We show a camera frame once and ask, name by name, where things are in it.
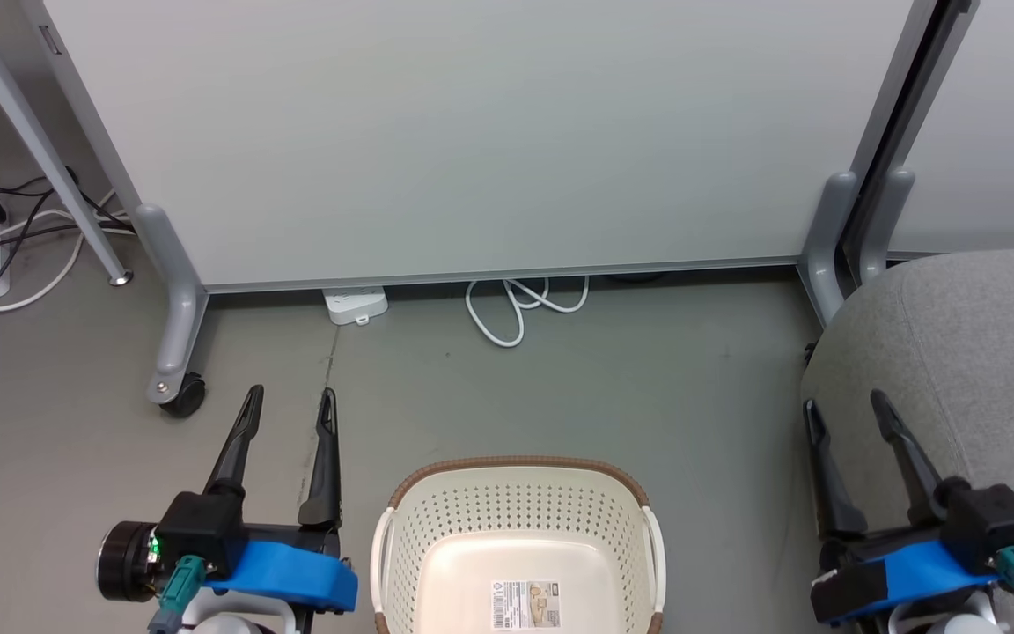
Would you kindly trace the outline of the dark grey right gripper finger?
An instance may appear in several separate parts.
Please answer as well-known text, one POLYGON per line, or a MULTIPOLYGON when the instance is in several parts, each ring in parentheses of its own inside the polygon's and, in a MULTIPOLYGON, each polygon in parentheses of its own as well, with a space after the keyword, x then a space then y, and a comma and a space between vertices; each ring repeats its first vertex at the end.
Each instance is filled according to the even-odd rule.
POLYGON ((865 515, 850 500, 832 457, 832 436, 814 400, 802 406, 806 448, 812 470, 812 496, 820 539, 858 539, 868 531, 865 515))
POLYGON ((917 529, 941 525, 946 519, 946 510, 935 497, 935 490, 942 482, 940 474, 922 450, 886 393, 880 389, 872 389, 870 401, 878 433, 893 450, 904 482, 909 502, 907 519, 910 525, 917 529))

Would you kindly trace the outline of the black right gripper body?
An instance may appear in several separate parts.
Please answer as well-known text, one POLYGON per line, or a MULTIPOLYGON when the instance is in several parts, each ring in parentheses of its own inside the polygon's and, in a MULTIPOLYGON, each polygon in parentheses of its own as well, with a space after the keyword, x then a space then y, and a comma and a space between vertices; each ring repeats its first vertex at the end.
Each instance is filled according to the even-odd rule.
POLYGON ((845 564, 868 561, 902 547, 943 541, 947 554, 971 573, 991 571, 996 553, 1014 546, 1014 490, 1006 484, 974 489, 966 479, 945 479, 935 490, 944 503, 941 525, 866 531, 858 539, 820 539, 819 569, 828 573, 845 564))

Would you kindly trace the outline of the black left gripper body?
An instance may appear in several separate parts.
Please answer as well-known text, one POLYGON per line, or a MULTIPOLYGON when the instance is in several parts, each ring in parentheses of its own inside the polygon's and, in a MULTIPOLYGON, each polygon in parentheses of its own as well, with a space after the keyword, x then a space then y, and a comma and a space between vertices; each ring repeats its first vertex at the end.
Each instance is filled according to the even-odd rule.
POLYGON ((239 495, 180 493, 158 522, 124 520, 98 550, 98 591, 106 601, 156 598, 180 567, 200 559, 202 585, 301 605, 341 605, 339 529, 251 523, 239 495))

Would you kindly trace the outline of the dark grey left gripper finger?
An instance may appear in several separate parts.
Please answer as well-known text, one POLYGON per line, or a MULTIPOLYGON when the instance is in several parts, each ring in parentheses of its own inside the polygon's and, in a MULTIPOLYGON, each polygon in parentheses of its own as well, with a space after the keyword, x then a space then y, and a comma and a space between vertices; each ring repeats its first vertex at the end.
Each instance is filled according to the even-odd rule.
POLYGON ((244 497, 243 476, 248 464, 250 443, 256 438, 264 407, 265 388, 254 385, 246 393, 236 421, 231 425, 215 466, 204 487, 205 495, 239 495, 244 497))
POLYGON ((315 421, 317 449, 307 485, 306 501, 299 506, 298 523, 303 529, 339 529, 342 524, 341 449, 335 392, 323 389, 315 421))

